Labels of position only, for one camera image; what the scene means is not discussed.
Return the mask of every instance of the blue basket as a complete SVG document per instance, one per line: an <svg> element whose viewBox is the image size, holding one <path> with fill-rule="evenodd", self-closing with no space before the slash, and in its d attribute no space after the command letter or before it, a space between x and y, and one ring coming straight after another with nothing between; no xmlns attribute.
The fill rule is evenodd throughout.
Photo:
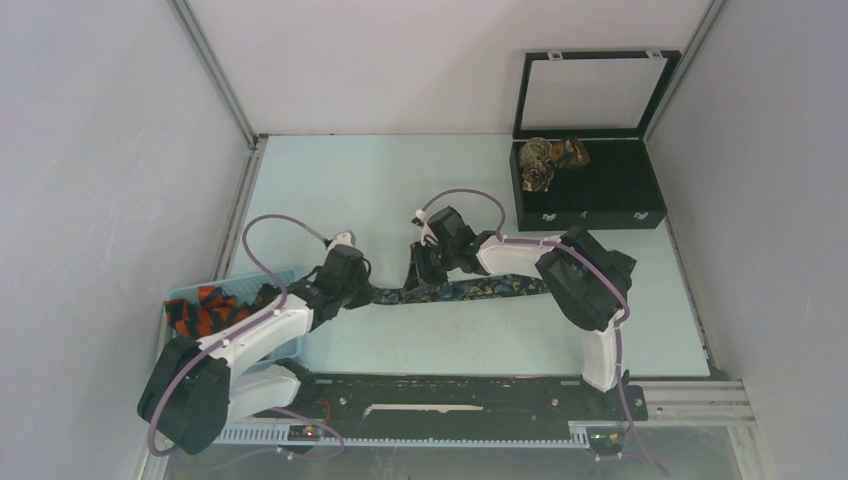
<svg viewBox="0 0 848 480"><path fill-rule="evenodd" d="M276 272L277 275L283 279L283 282L286 285L294 282L297 277L293 270L283 270L280 272ZM246 277L238 277L238 278L228 278L226 280L220 280L217 282L209 282L209 283L201 283L199 285L190 285L188 287L178 288L176 290L171 290L168 294L168 300L188 300L192 303L198 303L197 301L197 289L200 287L221 287L224 289L224 294L226 295L234 295L238 298L239 303L247 302L250 303L256 298L256 293L265 283L275 283L274 280L267 274L259 274L259 275L250 275ZM163 321L167 322L165 318L165 312L162 312ZM173 329L171 329L170 338L173 338L177 335ZM267 357L263 358L259 362L257 362L257 366L267 365L275 360L279 360L282 358L294 358L300 354L300 349L303 344L303 338L298 337L294 340L284 343L277 347L273 352L271 352Z"/></svg>

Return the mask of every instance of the cable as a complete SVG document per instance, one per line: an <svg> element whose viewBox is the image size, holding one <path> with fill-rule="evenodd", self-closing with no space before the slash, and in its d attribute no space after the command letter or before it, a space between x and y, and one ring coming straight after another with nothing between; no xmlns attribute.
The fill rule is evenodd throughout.
<svg viewBox="0 0 848 480"><path fill-rule="evenodd" d="M299 413L292 412L292 411L287 410L285 408L277 407L277 408L272 408L271 410L274 411L274 412L277 412L277 413L282 413L283 415L287 415L289 417L300 420L302 422L306 422L306 423L308 423L312 426L321 428L321 429L323 429L327 432L330 432L330 434L333 437L335 437L336 440L339 441L339 448L335 449L332 453L329 453L329 454L326 454L326 455L304 455L304 454L301 454L301 453L295 453L295 452L292 452L292 451L284 450L282 447L279 447L279 446L277 446L277 447L265 447L265 448L258 448L256 450L251 450L251 451L245 453L244 455L240 455L240 456L238 456L238 457L236 457L232 460L229 460L227 462L224 462L220 465L215 465L214 467L193 468L193 467L189 467L188 465L183 463L182 464L183 469L186 470L189 473L211 473L211 472L215 472L215 471L218 471L218 470L223 470L227 467L231 467L231 466L241 462L242 460L246 460L250 457L255 457L256 455L262 455L262 454L265 454L265 453L282 454L283 452L287 452L286 457L288 457L289 459L297 457L297 458L302 458L304 460L329 460L331 458L334 458L334 457L341 455L342 452L344 452L344 450L346 448L344 437L342 437L342 435L337 430L335 430L334 428L327 425L326 420L324 422L317 422L315 420L312 420L311 418L304 417L303 415L301 415Z"/></svg>
<svg viewBox="0 0 848 480"><path fill-rule="evenodd" d="M622 339L621 339L621 324L623 324L628 318L630 318L630 305L627 303L627 299L624 298L624 295L618 291L618 288L610 281L606 275L603 274L592 262L590 262L586 257L577 252L577 250L563 245L560 242L554 242L551 240L539 241L538 238L505 238L501 235L501 228L504 223L506 223L506 210L495 197L489 195L488 193L481 192L479 190L473 189L465 189L465 188L455 188L451 190L445 190L444 192L433 197L429 202L427 202L422 210L426 210L427 207L433 204L439 198L448 195L450 193L472 193L475 195L480 195L491 200L495 205L497 205L498 209L501 212L501 221L498 224L498 228L495 230L495 236L498 240L504 243L513 243L513 244L526 244L526 245L539 245L540 243L545 246L554 247L562 250L566 254L570 255L572 258L580 262L584 267L586 267L595 278L597 278L607 290L615 297L619 304L621 304L621 308L624 310L624 315L615 322L613 322L613 328L615 329L615 341L616 341L616 349L615 349L615 376L618 378L616 382L616 387L618 389L618 396L621 400L621 408L624 411L624 416L627 418L628 423L630 424L631 432L633 436L636 438L636 443L639 445L639 449L642 451L642 455L644 456L644 460L650 463L660 474L665 478L670 478L671 474L668 469L665 468L662 464L657 462L653 456L651 456L648 451L648 447L645 445L645 442L642 440L642 436L639 434L636 425L633 423L633 415L630 413L630 407L627 405L627 396L624 393L624 385L622 381L622 372L621 372L621 360L623 356L622 349Z"/></svg>
<svg viewBox="0 0 848 480"><path fill-rule="evenodd" d="M499 202L497 198L481 190L475 190L473 188L452 188L450 190L445 190L444 192L431 198L429 202L425 203L424 206L421 207L421 210L426 212L427 209L430 208L430 206L433 205L436 200L452 193L471 193L491 200L492 203L494 203L498 207L498 210L501 211L501 221L500 223L498 223L498 228L495 229L495 238L497 238L499 241L503 241L503 235L501 234L501 230L503 229L503 226L506 223L506 210L503 208L503 204L501 204L501 202Z"/></svg>
<svg viewBox="0 0 848 480"><path fill-rule="evenodd" d="M263 220L267 220L269 218L286 220L288 222L294 223L295 225L300 226L301 228L303 228L304 230L306 230L307 232L309 232L313 236L317 237L319 240L321 240L324 243L326 243L327 239L323 235L318 233L312 227L306 225L305 223L303 223L302 221L300 221L296 218L289 217L287 215L279 215L279 214L260 215L256 218L254 218L253 220L251 220L250 222L248 222L248 224L244 227L244 232L242 233L242 236L241 236L242 245L244 245L244 251L247 254L247 256L250 258L250 260L253 261L253 263L255 263L256 266L259 267L260 270L262 270L263 272L268 274L268 276L271 277L271 279L274 280L274 282L280 288L280 301L277 303L277 306L276 306L276 308L279 309L279 308L282 308L283 305L285 305L286 299L288 298L288 289L286 288L286 284L283 281L283 279L279 277L279 275L274 273L270 268L266 267L262 262L259 261L258 258L256 258L256 255L253 254L253 251L250 249L250 246L247 243L247 234L248 234L248 232L250 232L250 229L253 228L253 226L256 225L257 223L259 223ZM157 431L157 427L159 426L159 420L162 417L162 411L165 409L165 405L168 403L168 400L170 400L171 395L174 394L174 391L177 389L177 386L180 384L180 382L184 378L186 378L186 376L189 374L189 372L191 372L191 370L195 366L197 366L198 363L200 363L204 358L208 357L212 352L214 352L215 350L217 350L218 348L223 346L224 343L227 340L232 341L233 339L238 338L239 336L246 333L248 330L256 327L257 325L261 324L262 322L265 322L269 318L272 318L273 315L274 315L273 310L270 310L270 311L266 312L264 315L261 315L261 316L255 318L255 319L253 319L253 320L239 324L238 328L233 330L225 338L222 338L222 339L214 342L212 345L209 345L203 351L201 351L199 354L197 354L194 358L189 360L189 362L186 363L186 365L174 376L174 378L171 380L171 383L168 384L168 387L165 388L165 391L162 393L162 398L159 399L159 403L156 404L156 408L153 410L153 415L150 417L150 425L147 428L147 448L148 448L148 450L150 450L151 455L153 455L154 457L164 457L164 456L167 456L167 455L171 455L172 453L177 451L178 447L176 445L173 445L170 448L167 448L165 450L160 450L156 446L156 431Z"/></svg>

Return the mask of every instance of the white wall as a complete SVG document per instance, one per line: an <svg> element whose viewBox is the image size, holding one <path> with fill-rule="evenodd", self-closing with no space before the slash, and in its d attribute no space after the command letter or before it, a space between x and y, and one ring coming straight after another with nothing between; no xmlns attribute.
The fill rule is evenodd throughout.
<svg viewBox="0 0 848 480"><path fill-rule="evenodd" d="M0 476L119 479L246 146L164 0L0 7Z"/></svg>
<svg viewBox="0 0 848 480"><path fill-rule="evenodd" d="M683 49L709 0L195 0L259 132L509 133L524 52Z"/></svg>
<svg viewBox="0 0 848 480"><path fill-rule="evenodd" d="M848 470L848 3L731 2L652 143L705 323L787 480Z"/></svg>

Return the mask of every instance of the laundry basket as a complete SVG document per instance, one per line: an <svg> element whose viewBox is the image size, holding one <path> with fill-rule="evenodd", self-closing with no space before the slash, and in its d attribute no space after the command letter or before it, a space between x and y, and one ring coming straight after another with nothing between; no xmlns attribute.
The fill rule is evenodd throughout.
<svg viewBox="0 0 848 480"><path fill-rule="evenodd" d="M295 275L295 272L293 270L282 270L275 273L280 276L280 278L283 280L283 282L286 283L286 285L289 285L295 280L297 280L297 276ZM176 290L171 290L171 292L168 294L168 300L183 299L197 304L197 289L199 287L221 287L224 289L225 295L234 295L238 299L239 303L250 303L254 300L254 298L256 297L256 293L265 283L274 284L275 282L268 274L265 273L238 278L228 278L226 280L220 280L217 282L201 283L199 285L190 285L188 287L181 287ZM164 309L162 311L162 317L163 321L167 322L167 319L165 318ZM173 329L169 328L169 330L170 333L168 338L173 338L177 335L177 332ZM267 357L257 362L256 366L264 366L268 363L282 358L297 357L298 354L300 354L302 342L302 337L298 337L289 342L284 343L283 345L280 345Z"/></svg>

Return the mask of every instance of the gray floor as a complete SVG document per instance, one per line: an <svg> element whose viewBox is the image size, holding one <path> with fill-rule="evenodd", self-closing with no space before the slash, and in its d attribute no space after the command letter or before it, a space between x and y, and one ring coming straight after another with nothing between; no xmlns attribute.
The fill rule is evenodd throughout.
<svg viewBox="0 0 848 480"><path fill-rule="evenodd" d="M675 480L738 480L730 441L722 428L643 429L654 456ZM186 460L189 465L214 466L255 447L212 447ZM635 452L631 441L627 451ZM205 475L181 471L180 460L171 462L170 480L280 479L298 480L512 480L603 479L648 480L661 478L647 463L622 460L597 464L582 450L544 449L401 449L355 448L342 456L307 462L287 461L275 454L256 456Z"/></svg>

